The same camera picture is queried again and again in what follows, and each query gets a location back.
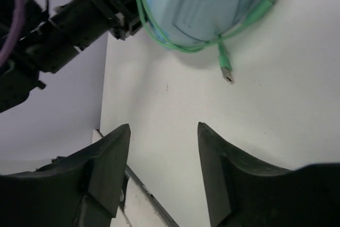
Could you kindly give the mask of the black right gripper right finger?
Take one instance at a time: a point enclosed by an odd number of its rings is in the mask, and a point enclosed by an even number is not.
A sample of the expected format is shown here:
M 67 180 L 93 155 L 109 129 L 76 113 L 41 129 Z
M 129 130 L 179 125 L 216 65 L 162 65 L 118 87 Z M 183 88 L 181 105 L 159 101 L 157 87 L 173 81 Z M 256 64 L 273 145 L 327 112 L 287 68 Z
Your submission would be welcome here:
M 198 124 L 211 226 L 339 226 L 339 164 L 288 170 Z

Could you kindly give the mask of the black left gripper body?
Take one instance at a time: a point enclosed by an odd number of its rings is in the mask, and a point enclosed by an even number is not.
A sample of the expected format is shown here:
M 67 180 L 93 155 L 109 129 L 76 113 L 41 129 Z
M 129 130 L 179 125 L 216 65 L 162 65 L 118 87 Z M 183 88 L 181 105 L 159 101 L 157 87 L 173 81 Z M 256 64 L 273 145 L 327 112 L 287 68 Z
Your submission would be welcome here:
M 142 27 L 136 0 L 71 0 L 49 15 L 49 0 L 40 25 L 19 46 L 32 65 L 56 73 L 101 35 L 126 40 Z

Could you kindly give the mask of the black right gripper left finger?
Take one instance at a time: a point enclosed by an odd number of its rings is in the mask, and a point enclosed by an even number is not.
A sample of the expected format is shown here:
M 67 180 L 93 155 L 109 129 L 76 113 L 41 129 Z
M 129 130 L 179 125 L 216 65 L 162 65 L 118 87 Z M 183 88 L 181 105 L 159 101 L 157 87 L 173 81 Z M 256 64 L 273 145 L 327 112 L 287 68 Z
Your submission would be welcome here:
M 130 134 L 123 124 L 35 171 L 1 176 L 1 226 L 109 226 L 120 203 Z

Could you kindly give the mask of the light blue headphones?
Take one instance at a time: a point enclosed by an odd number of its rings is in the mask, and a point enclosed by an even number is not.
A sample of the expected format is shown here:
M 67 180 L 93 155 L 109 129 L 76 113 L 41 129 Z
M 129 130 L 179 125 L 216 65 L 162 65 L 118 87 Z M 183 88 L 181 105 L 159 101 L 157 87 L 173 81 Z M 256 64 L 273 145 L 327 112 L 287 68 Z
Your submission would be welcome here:
M 259 21 L 269 0 L 137 0 L 141 22 L 158 44 L 198 52 Z

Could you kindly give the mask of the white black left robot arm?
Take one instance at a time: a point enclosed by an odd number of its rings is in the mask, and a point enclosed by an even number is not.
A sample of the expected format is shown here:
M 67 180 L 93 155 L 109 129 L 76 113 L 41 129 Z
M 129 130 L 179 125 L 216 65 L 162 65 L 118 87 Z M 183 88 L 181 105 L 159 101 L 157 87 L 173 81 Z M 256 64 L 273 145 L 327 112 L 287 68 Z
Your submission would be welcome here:
M 100 36 L 125 40 L 142 27 L 136 0 L 70 0 L 50 13 L 50 0 L 1 0 L 1 111 L 45 89 L 56 73 Z

